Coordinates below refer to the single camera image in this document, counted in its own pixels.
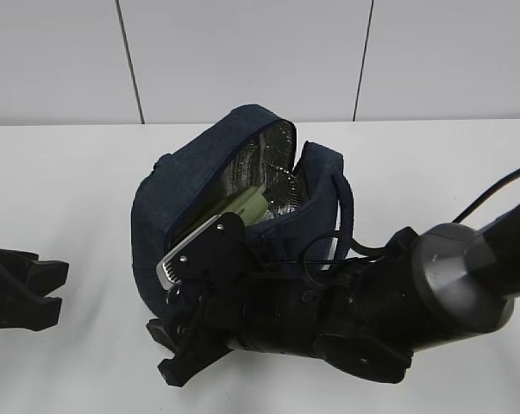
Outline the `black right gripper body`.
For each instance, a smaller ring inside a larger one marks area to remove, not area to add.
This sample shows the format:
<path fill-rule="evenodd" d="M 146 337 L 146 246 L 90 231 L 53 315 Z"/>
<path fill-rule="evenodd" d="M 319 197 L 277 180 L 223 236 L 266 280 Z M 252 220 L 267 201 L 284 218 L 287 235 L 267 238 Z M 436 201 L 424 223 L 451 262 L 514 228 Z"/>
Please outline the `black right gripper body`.
<path fill-rule="evenodd" d="M 221 358 L 234 349 L 285 353 L 285 273 L 186 280 L 172 289 L 176 358 Z"/>

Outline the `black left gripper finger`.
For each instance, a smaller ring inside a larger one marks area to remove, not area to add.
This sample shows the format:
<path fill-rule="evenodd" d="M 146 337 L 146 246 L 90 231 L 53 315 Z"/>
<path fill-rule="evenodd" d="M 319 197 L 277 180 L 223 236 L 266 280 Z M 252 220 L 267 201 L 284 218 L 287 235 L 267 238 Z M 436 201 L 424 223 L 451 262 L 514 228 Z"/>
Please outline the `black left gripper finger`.
<path fill-rule="evenodd" d="M 46 296 L 66 283 L 69 264 L 61 260 L 40 260 L 36 254 L 17 254 L 16 289 Z"/>
<path fill-rule="evenodd" d="M 61 298 L 23 298 L 20 327 L 32 331 L 41 331 L 55 326 L 60 318 L 61 305 Z"/>

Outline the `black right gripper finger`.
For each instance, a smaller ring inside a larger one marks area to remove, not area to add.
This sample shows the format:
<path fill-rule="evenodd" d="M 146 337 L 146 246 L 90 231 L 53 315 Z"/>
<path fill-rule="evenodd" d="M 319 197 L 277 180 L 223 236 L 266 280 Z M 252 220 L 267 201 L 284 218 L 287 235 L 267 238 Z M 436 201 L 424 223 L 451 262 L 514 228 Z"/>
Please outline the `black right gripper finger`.
<path fill-rule="evenodd" d="M 177 319 L 155 318 L 146 324 L 153 340 L 172 352 L 186 352 L 189 348 L 189 324 Z"/>
<path fill-rule="evenodd" d="M 171 359 L 162 360 L 157 368 L 169 386 L 184 386 L 192 377 L 232 352 L 226 345 L 216 342 L 193 342 L 186 349 L 163 343 L 172 351 Z"/>

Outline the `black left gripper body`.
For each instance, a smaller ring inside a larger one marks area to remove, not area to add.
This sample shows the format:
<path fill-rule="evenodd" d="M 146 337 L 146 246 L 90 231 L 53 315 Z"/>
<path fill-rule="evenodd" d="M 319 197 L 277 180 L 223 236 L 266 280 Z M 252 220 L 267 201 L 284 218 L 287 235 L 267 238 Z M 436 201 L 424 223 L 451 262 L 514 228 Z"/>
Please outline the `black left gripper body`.
<path fill-rule="evenodd" d="M 27 253 L 0 248 L 0 329 L 26 329 L 23 288 Z"/>

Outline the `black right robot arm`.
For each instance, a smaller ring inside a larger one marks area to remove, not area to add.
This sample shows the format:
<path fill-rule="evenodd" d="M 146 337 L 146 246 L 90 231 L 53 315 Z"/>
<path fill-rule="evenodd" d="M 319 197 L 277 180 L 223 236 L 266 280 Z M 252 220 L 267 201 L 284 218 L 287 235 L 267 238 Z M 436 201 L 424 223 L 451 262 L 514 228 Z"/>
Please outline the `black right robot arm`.
<path fill-rule="evenodd" d="M 131 210 L 147 329 L 167 384 L 243 349 L 321 359 L 398 383 L 416 351 L 502 328 L 520 297 L 520 204 L 381 248 L 353 237 L 343 161 L 159 161 Z"/>

